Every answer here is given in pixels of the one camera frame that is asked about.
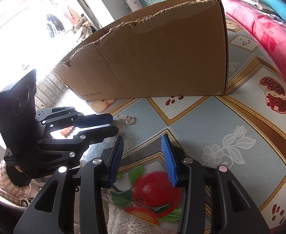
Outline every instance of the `bed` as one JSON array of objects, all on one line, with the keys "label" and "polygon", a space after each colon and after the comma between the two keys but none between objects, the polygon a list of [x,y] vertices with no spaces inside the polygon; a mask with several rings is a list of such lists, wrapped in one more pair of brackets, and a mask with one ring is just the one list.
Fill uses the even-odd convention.
[{"label": "bed", "polygon": [[222,0],[226,13],[258,40],[286,81],[286,24],[237,0]]}]

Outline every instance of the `metal screw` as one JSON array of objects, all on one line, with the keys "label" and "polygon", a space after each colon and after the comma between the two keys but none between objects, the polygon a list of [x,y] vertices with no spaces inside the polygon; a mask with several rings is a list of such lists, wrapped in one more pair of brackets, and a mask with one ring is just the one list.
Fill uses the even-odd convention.
[{"label": "metal screw", "polygon": [[92,163],[94,164],[100,164],[102,162],[102,159],[96,158],[92,160]]},{"label": "metal screw", "polygon": [[184,158],[183,161],[184,161],[184,163],[192,163],[193,159],[192,158]]},{"label": "metal screw", "polygon": [[219,166],[219,171],[226,173],[228,171],[228,168],[225,165],[220,165]]},{"label": "metal screw", "polygon": [[64,173],[65,171],[67,171],[67,167],[66,167],[66,166],[61,166],[61,167],[59,167],[59,169],[58,169],[58,172],[59,172],[59,173]]}]

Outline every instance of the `knit sweater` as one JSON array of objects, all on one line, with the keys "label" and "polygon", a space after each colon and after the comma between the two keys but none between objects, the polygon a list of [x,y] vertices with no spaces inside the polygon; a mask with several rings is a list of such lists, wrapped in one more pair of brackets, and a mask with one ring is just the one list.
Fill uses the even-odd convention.
[{"label": "knit sweater", "polygon": [[[4,161],[0,164],[0,201],[7,204],[20,206],[22,200],[27,200],[31,185],[19,187],[12,183]],[[107,231],[109,234],[174,234],[173,231],[164,229],[159,226],[152,225],[135,216],[132,216],[125,211],[115,207],[112,204],[103,200],[103,208],[105,220],[107,223]],[[75,234],[79,234],[79,204],[75,204],[74,217]]]}]

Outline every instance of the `white lace flower print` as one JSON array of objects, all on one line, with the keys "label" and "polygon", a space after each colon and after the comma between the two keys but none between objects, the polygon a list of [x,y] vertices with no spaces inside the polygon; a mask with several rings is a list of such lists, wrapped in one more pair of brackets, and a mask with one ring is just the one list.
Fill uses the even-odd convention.
[{"label": "white lace flower print", "polygon": [[235,66],[239,65],[238,62],[235,62],[235,61],[230,61],[228,63],[228,71],[235,71]]},{"label": "white lace flower print", "polygon": [[224,136],[222,148],[217,144],[214,144],[211,147],[205,147],[203,149],[203,161],[205,161],[203,165],[208,164],[209,166],[214,166],[215,164],[220,164],[222,162],[222,157],[226,157],[231,161],[231,163],[228,161],[222,162],[223,165],[229,165],[229,169],[234,163],[245,164],[246,162],[242,157],[240,149],[250,149],[256,143],[255,139],[245,136],[246,133],[247,130],[245,129],[245,126],[236,126],[234,133]]},{"label": "white lace flower print", "polygon": [[247,133],[247,130],[245,129],[245,126],[237,126],[234,130],[234,133],[237,137],[244,137],[245,133]]},{"label": "white lace flower print", "polygon": [[114,136],[114,137],[107,138],[105,140],[105,142],[110,143],[111,147],[113,147],[114,143],[115,143],[115,141],[117,139],[117,136],[121,135],[123,137],[123,139],[124,139],[124,151],[127,152],[128,149],[132,146],[132,142],[134,140],[133,136],[130,136],[129,134],[124,134],[125,126],[123,124],[121,124],[120,122],[115,121],[113,125],[118,127],[119,133],[116,136]]},{"label": "white lace flower print", "polygon": [[132,146],[132,142],[134,140],[133,136],[130,136],[129,134],[125,134],[123,136],[124,139],[124,150],[128,150]]},{"label": "white lace flower print", "polygon": [[222,162],[224,151],[220,149],[219,145],[213,144],[211,147],[207,146],[203,149],[203,160],[208,163],[209,166],[214,166]]}]

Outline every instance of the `torn cardboard edge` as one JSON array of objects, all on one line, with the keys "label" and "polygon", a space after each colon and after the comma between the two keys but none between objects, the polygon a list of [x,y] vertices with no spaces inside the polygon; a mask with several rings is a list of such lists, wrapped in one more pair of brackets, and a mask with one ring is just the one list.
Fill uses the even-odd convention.
[{"label": "torn cardboard edge", "polygon": [[154,15],[150,15],[150,16],[146,16],[146,17],[143,17],[143,18],[139,18],[137,20],[134,20],[134,21],[129,21],[129,22],[122,22],[120,23],[119,25],[117,26],[113,26],[112,28],[109,29],[109,32],[107,32],[106,34],[104,34],[103,36],[101,36],[99,39],[93,41],[93,42],[90,42],[88,44],[85,44],[83,45],[82,47],[79,47],[78,49],[75,50],[75,52],[64,62],[60,62],[60,64],[63,64],[64,66],[66,66],[68,69],[70,68],[70,62],[72,60],[72,58],[77,54],[79,53],[79,51],[83,50],[84,48],[90,46],[90,45],[97,45],[100,41],[102,41],[105,37],[107,37],[108,34],[112,33],[113,31],[115,31],[116,29],[118,29],[119,27],[122,27],[122,26],[125,26],[125,25],[130,25],[132,28],[134,28],[135,26],[137,26],[138,24],[140,23],[143,23],[153,17],[157,17],[158,15],[164,13],[165,11],[170,11],[172,9],[175,9],[176,7],[180,7],[180,6],[184,6],[186,4],[196,4],[196,3],[209,3],[209,2],[215,2],[216,0],[200,0],[200,1],[188,1],[188,2],[184,2],[184,3],[180,3],[180,4],[177,4],[177,5],[174,5],[172,7],[169,7],[169,8],[165,8],[165,9],[162,9],[161,11],[158,11],[156,12]]},{"label": "torn cardboard edge", "polygon": [[[227,69],[221,1],[167,0],[96,31],[54,71],[80,98],[89,101],[223,94]],[[170,77],[178,83],[164,79]]]}]

